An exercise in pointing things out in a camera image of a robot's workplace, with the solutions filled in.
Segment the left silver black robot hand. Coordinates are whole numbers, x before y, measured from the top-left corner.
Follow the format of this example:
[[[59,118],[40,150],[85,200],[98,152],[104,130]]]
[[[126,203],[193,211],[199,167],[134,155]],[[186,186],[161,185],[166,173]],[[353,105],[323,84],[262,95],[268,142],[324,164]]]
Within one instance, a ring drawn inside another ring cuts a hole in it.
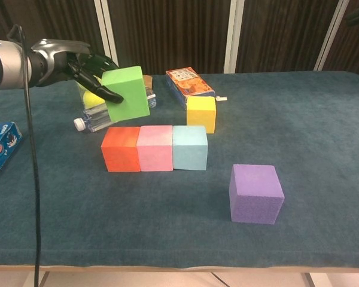
[[[99,78],[107,71],[118,69],[113,60],[92,52],[82,41],[42,39],[28,52],[31,63],[31,87],[50,86],[60,81],[74,80],[86,90],[112,103],[124,98],[103,86]]]

